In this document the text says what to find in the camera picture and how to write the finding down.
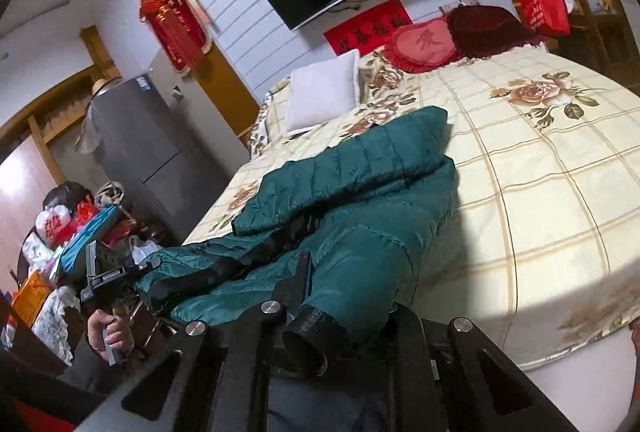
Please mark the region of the person's left hand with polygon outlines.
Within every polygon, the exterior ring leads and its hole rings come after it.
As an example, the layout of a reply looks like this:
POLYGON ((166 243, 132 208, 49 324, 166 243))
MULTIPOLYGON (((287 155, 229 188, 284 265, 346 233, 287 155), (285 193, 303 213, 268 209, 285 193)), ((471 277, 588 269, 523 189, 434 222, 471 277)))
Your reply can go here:
POLYGON ((96 309, 88 319, 87 341, 101 360, 111 366, 125 367, 134 348, 126 306, 116 302, 109 311, 96 309))

